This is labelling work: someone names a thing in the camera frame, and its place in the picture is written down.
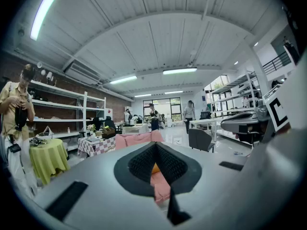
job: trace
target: jeans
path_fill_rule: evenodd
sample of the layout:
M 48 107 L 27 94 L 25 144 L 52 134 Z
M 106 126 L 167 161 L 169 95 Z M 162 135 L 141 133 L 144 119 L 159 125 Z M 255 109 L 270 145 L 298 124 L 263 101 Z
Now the jeans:
M 187 129 L 187 134 L 189 133 L 189 125 L 190 125 L 190 121 L 192 121 L 193 120 L 193 118 L 186 118 L 186 129 Z
M 154 119 L 152 120 L 152 131 L 159 129 L 159 120 L 158 119 Z

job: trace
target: checkered tablecloth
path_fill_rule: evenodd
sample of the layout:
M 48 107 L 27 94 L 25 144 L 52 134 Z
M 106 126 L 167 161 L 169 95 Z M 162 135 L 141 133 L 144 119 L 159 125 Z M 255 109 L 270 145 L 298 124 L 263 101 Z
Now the checkered tablecloth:
M 101 153 L 107 152 L 109 149 L 115 147 L 115 137 L 112 137 L 107 140 L 100 140 L 100 143 L 95 145 L 90 145 L 85 141 L 86 138 L 78 139 L 78 156 L 80 156 L 83 152 L 86 152 L 89 156 L 96 156 Z

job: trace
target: air conditioner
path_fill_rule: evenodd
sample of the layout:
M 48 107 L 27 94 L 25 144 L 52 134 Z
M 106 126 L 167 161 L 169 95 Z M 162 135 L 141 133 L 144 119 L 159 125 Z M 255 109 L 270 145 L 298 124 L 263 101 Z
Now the air conditioner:
M 99 74 L 78 61 L 73 61 L 65 70 L 65 74 L 86 84 L 98 84 Z

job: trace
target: yellow shirt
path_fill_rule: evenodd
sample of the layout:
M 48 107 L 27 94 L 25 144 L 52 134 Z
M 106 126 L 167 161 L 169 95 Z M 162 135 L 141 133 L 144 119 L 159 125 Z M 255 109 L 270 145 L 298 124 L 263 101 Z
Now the yellow shirt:
M 9 96 L 19 96 L 19 98 L 23 101 L 28 101 L 27 98 L 27 91 L 25 93 L 21 93 L 20 89 L 18 88 L 19 83 L 17 82 L 7 82 L 4 88 L 0 93 L 0 104 L 4 102 Z M 35 115 L 32 99 L 30 98 L 30 106 Z M 20 131 L 15 129 L 15 108 L 13 106 L 9 106 L 8 110 L 3 114 L 3 126 L 2 127 L 2 134 L 3 135 L 13 135 L 15 139 L 18 139 L 20 135 Z M 23 126 L 22 128 L 22 136 L 23 140 L 27 140 L 29 138 L 29 130 L 27 125 Z

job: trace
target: brick wall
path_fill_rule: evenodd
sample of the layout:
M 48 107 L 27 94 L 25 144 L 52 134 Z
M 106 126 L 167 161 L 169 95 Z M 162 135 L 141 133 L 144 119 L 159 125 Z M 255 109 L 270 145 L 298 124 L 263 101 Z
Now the brick wall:
M 8 77 L 10 81 L 18 82 L 19 75 L 21 70 L 23 69 L 24 65 L 28 64 L 28 62 L 19 59 L 15 56 L 7 54 L 5 52 L 0 52 L 0 81 L 2 81 L 2 77 Z M 106 108 L 113 109 L 113 120 L 114 122 L 119 122 L 124 120 L 124 107 L 131 106 L 131 102 L 122 100 L 118 97 L 109 95 L 107 93 L 98 91 L 96 89 L 87 87 L 78 83 L 76 81 L 67 79 L 63 76 L 54 74 L 55 78 L 57 79 L 56 86 L 62 89 L 66 89 L 69 91 L 77 92 L 77 93 L 84 93 L 87 91 L 87 94 L 92 97 L 97 97 L 104 99 L 106 97 Z M 35 80 L 40 81 L 41 75 L 40 72 L 37 71 L 35 76 Z M 43 83 L 47 83 L 46 77 L 42 79 Z M 43 91 L 36 91 L 37 94 L 41 95 L 42 97 L 47 98 L 49 101 L 61 104 L 69 104 L 69 105 L 76 105 L 77 100 L 74 98 L 54 95 L 51 93 L 43 92 Z M 88 107 L 96 107 L 96 103 L 94 102 L 87 102 Z M 51 118 L 56 116 L 61 119 L 75 119 L 76 118 L 76 110 L 73 109 L 62 109 L 62 108 L 52 108 L 46 106 L 34 106 L 35 115 L 38 117 L 43 118 Z M 79 118 L 83 117 L 82 111 L 79 112 Z M 95 111 L 87 111 L 86 117 L 95 117 Z M 49 126 L 52 131 L 54 132 L 65 132 L 69 127 L 71 131 L 75 131 L 77 129 L 75 122 L 64 122 L 64 123 L 45 123 L 45 122 L 37 122 L 36 128 L 38 132 L 42 132 L 46 126 Z M 82 128 L 82 122 L 79 123 L 79 128 Z

